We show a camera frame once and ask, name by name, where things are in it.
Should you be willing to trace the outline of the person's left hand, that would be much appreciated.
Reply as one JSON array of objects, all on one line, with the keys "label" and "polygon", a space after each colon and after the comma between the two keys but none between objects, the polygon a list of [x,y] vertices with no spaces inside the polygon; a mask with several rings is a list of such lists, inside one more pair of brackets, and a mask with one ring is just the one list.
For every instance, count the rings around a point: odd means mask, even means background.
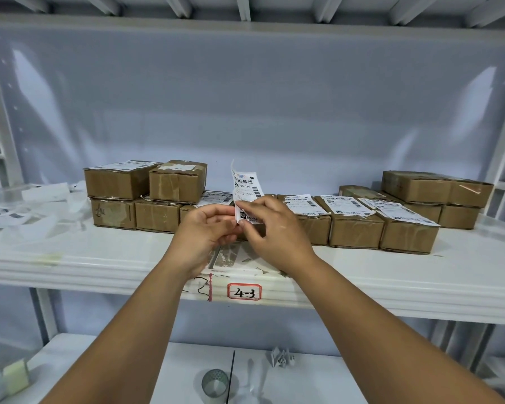
[{"label": "person's left hand", "polygon": [[171,267],[179,269],[187,279],[202,272],[213,250],[232,244],[242,233],[236,218],[201,219],[195,210],[187,213],[165,254]]}]

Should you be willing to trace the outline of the person's right hand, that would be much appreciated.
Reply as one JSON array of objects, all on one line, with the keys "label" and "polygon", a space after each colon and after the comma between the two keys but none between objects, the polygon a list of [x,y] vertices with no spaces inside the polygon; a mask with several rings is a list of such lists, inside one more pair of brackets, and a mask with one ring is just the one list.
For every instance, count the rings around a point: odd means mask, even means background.
[{"label": "person's right hand", "polygon": [[298,277],[319,262],[301,223],[286,204],[273,196],[263,196],[251,203],[238,201],[237,205],[265,224],[266,245],[254,251],[267,263]]}]

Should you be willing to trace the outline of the white printed shipping label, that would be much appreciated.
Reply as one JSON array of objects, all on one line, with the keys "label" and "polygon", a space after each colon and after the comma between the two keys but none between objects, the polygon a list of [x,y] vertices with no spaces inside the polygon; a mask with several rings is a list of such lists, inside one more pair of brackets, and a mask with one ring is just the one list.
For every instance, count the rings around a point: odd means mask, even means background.
[{"label": "white printed shipping label", "polygon": [[254,225],[261,224],[257,218],[250,216],[237,205],[238,201],[247,201],[251,203],[265,195],[258,181],[257,174],[256,172],[240,172],[235,170],[234,162],[235,159],[232,160],[230,168],[234,181],[232,194],[236,221],[240,222],[241,220],[247,220]]}]

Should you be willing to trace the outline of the person's left forearm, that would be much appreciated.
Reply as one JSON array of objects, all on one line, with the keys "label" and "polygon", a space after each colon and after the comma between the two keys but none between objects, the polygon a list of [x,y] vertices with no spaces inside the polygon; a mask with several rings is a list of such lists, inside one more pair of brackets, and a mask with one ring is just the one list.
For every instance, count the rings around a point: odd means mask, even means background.
[{"label": "person's left forearm", "polygon": [[40,404],[149,404],[183,288],[209,254],[168,250]]}]

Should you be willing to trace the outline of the person's right forearm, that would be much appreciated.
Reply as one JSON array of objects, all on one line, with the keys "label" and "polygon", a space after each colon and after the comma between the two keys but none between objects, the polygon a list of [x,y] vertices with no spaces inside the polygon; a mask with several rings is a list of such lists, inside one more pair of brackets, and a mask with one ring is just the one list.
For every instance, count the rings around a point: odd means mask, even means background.
[{"label": "person's right forearm", "polygon": [[315,255],[288,268],[368,404],[505,404],[500,394]]}]

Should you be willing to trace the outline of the red-bordered white shelf tag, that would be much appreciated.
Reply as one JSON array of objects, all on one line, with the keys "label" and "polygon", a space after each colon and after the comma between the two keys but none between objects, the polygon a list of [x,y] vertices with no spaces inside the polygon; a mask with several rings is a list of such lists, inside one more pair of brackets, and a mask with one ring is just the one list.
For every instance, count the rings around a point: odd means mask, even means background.
[{"label": "red-bordered white shelf tag", "polygon": [[233,300],[259,301],[262,299],[262,286],[252,283],[229,283],[227,297]]}]

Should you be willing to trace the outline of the black thread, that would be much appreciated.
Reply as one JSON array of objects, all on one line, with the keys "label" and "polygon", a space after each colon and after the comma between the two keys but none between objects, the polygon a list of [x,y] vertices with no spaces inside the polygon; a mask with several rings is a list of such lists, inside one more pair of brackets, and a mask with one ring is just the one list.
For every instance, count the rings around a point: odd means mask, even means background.
[{"label": "black thread", "polygon": [[182,298],[193,300],[210,300],[210,279],[207,276],[197,276],[186,282],[182,289]]}]

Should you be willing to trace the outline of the row of brown cardboard boxes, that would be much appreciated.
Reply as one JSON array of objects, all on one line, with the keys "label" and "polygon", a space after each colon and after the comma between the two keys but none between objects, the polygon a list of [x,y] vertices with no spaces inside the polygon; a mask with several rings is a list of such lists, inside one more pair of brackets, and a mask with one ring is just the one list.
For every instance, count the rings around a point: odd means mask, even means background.
[{"label": "row of brown cardboard boxes", "polygon": [[[234,206],[233,191],[206,190],[207,164],[128,160],[87,167],[95,226],[174,233],[187,213]],[[342,185],[337,195],[277,195],[312,245],[429,254],[439,228],[474,229],[492,183],[431,172],[384,171],[381,190]]]}]

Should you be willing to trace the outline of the crumpled white paper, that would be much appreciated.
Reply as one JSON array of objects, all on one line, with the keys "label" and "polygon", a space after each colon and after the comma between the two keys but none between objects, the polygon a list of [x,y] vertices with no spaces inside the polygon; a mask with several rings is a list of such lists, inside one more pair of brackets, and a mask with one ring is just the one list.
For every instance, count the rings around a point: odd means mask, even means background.
[{"label": "crumpled white paper", "polygon": [[269,362],[273,368],[292,367],[296,364],[296,357],[288,349],[274,347],[269,353]]}]

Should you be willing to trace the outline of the white metal shelf rack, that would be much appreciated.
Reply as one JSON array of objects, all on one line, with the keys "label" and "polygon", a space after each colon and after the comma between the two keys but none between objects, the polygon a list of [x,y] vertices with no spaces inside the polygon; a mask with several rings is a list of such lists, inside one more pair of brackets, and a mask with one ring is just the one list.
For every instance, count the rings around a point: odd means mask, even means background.
[{"label": "white metal shelf rack", "polygon": [[[505,18],[495,19],[492,27],[465,27],[462,20],[450,15],[426,15],[417,19],[417,26],[403,27],[388,25],[380,20],[379,13],[351,13],[336,18],[334,24],[313,24],[306,21],[303,13],[292,10],[270,9],[266,13],[254,12],[252,21],[230,21],[222,12],[207,13],[207,19],[148,18],[138,15],[125,18],[104,18],[102,15],[37,14],[3,12],[0,10],[0,28],[40,28],[80,31],[141,31],[168,33],[249,34],[249,35],[313,35],[350,37],[362,40],[461,42],[484,46],[491,43],[505,46]],[[404,317],[438,319],[447,322],[476,323],[483,333],[492,325],[505,325],[505,285],[491,286],[472,283],[469,260],[464,260],[463,251],[471,245],[482,244],[490,251],[492,260],[502,263],[498,273],[505,274],[505,255],[493,247],[505,236],[505,222],[492,217],[482,217],[476,234],[464,234],[456,238],[456,248],[445,254],[446,260],[436,261],[442,256],[427,258],[423,269],[411,272],[406,280],[396,270],[401,266],[400,258],[390,257],[384,268],[375,268],[372,262],[377,257],[364,257],[362,251],[348,254],[343,251],[320,250],[320,256],[334,257],[336,267],[343,257],[357,264],[359,276],[354,277],[357,285],[370,291],[373,297],[392,312]],[[138,264],[108,265],[97,259],[75,260],[63,256],[54,265],[44,265],[42,259],[11,260],[0,262],[0,284],[28,286],[45,290],[66,290],[128,295],[134,291],[146,267]]]}]

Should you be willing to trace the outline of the silver tape roll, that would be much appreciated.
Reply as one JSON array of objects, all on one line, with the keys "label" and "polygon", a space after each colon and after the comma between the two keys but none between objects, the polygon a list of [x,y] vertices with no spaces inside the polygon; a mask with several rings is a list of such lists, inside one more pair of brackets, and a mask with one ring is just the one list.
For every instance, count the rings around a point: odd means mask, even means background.
[{"label": "silver tape roll", "polygon": [[210,369],[202,377],[200,385],[204,404],[227,404],[230,385],[227,372],[219,368]]}]

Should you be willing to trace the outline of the pile of white backing papers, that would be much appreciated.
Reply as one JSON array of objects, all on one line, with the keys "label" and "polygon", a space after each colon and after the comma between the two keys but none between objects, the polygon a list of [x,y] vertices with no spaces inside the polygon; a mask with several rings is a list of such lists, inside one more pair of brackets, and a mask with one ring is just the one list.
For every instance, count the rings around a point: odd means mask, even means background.
[{"label": "pile of white backing papers", "polygon": [[23,244],[85,230],[91,222],[84,180],[0,190],[0,244]]}]

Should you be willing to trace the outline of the pale green tape roll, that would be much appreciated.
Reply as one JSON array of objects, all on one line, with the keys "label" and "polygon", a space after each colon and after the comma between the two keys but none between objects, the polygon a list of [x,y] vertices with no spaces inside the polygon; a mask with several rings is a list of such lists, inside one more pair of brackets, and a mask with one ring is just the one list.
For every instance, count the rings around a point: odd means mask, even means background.
[{"label": "pale green tape roll", "polygon": [[7,396],[20,393],[31,385],[29,369],[25,359],[13,362],[2,369],[2,379]]}]

